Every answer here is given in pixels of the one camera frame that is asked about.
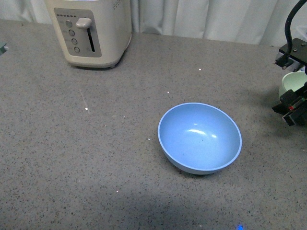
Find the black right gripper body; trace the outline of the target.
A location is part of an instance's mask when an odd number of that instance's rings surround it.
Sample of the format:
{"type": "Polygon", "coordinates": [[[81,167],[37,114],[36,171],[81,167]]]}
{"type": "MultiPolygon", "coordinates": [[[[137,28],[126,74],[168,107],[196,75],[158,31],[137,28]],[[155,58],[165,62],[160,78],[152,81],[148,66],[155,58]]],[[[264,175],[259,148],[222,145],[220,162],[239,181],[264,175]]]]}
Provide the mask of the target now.
{"type": "MultiPolygon", "coordinates": [[[[299,38],[293,39],[292,50],[288,57],[285,56],[287,49],[287,44],[279,49],[274,64],[282,69],[290,70],[290,73],[303,71],[307,74],[307,42],[299,38]]],[[[307,124],[307,94],[299,96],[293,101],[280,102],[272,109],[281,114],[289,126],[307,124]]]]}

